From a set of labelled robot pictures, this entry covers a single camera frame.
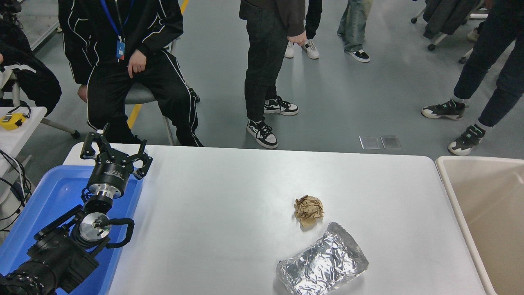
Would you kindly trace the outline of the person's left hand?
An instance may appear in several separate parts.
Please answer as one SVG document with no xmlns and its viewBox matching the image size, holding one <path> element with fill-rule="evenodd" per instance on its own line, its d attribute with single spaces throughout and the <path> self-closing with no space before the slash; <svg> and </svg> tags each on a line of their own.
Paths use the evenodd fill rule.
<svg viewBox="0 0 524 295">
<path fill-rule="evenodd" d="M 129 78 L 133 79 L 135 73 L 140 73 L 145 71 L 147 64 L 146 56 L 138 49 L 136 49 L 131 57 L 129 58 L 129 64 L 127 70 L 129 73 Z"/>
</svg>

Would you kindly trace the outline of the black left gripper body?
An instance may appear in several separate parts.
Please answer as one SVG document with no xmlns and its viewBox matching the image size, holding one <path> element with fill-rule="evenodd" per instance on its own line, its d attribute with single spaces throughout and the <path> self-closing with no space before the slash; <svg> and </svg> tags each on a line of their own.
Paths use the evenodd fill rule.
<svg viewBox="0 0 524 295">
<path fill-rule="evenodd" d="M 111 193 L 124 193 L 133 172 L 133 163 L 129 161 L 111 161 L 106 156 L 97 156 L 95 166 L 87 184 L 88 191 L 98 193 L 109 191 Z"/>
</svg>

